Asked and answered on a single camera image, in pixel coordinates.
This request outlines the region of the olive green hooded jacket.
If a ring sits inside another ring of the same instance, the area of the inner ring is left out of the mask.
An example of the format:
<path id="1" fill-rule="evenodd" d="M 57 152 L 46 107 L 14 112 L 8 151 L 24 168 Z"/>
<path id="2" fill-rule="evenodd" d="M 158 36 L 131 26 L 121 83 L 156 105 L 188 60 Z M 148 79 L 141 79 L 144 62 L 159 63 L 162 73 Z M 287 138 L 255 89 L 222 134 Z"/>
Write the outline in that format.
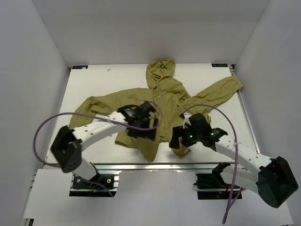
<path id="1" fill-rule="evenodd" d="M 89 116 L 109 115 L 126 105 L 139 105 L 141 102 L 153 101 L 162 109 L 164 121 L 156 132 L 154 141 L 143 138 L 132 138 L 126 132 L 118 133 L 115 143 L 128 148 L 138 149 L 147 161 L 155 160 L 158 146 L 170 142 L 172 128 L 182 125 L 180 114 L 190 106 L 192 114 L 201 113 L 207 122 L 211 107 L 218 107 L 227 102 L 243 84 L 234 76 L 223 78 L 194 96 L 190 96 L 177 79 L 173 78 L 175 62 L 165 58 L 149 64 L 146 68 L 148 88 L 134 88 L 110 93 L 105 96 L 88 97 L 71 117 L 70 128 L 80 127 L 92 122 Z"/>

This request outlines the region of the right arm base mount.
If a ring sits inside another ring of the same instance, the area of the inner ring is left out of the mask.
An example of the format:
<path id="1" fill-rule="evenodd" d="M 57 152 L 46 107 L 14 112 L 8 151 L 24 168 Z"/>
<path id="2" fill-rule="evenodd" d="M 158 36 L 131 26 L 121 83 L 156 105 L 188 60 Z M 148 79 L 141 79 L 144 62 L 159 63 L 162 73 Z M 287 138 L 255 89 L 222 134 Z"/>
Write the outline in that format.
<path id="1" fill-rule="evenodd" d="M 197 190 L 199 200 L 227 200 L 230 196 L 231 182 L 225 183 L 221 177 L 224 169 L 230 164 L 221 162 L 209 172 L 196 174 L 193 186 Z"/>

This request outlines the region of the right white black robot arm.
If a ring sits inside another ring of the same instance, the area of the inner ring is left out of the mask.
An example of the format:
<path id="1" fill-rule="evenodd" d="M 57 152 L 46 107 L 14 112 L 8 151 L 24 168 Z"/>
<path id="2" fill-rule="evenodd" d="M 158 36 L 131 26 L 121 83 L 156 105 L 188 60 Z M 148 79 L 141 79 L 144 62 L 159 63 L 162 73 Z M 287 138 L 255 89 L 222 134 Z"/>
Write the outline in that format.
<path id="1" fill-rule="evenodd" d="M 299 188 L 293 172 L 282 157 L 271 158 L 252 151 L 239 144 L 221 128 L 212 128 L 200 114 L 181 114 L 183 125 L 173 127 L 170 148 L 190 147 L 201 143 L 215 152 L 237 161 L 242 168 L 234 168 L 229 163 L 220 163 L 212 171 L 212 181 L 222 188 L 232 182 L 235 185 L 257 193 L 273 208 L 280 207 Z"/>

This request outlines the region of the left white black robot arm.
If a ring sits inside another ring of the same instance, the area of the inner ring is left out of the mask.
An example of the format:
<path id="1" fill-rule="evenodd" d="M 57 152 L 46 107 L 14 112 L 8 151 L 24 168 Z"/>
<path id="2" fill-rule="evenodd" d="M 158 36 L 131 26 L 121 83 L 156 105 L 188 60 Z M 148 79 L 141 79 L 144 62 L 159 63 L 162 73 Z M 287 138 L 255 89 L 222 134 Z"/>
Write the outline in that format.
<path id="1" fill-rule="evenodd" d="M 82 152 L 94 143 L 122 131 L 133 138 L 155 140 L 156 129 L 161 123 L 155 116 L 161 109 L 152 101 L 139 106 L 126 105 L 108 116 L 93 117 L 94 122 L 75 128 L 59 129 L 51 147 L 63 173 L 72 172 L 83 178 L 90 188 L 99 184 L 99 174 L 94 165 L 82 157 Z"/>

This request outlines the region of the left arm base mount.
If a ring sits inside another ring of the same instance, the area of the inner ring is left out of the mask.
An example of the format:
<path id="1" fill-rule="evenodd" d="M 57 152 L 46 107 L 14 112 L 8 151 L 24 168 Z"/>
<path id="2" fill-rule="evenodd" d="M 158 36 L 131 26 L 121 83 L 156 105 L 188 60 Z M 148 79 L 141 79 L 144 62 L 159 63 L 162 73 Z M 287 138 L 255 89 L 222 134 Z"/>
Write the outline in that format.
<path id="1" fill-rule="evenodd" d="M 69 191 L 70 197 L 114 197 L 119 183 L 118 173 L 101 173 L 100 178 L 90 183 L 74 175 Z"/>

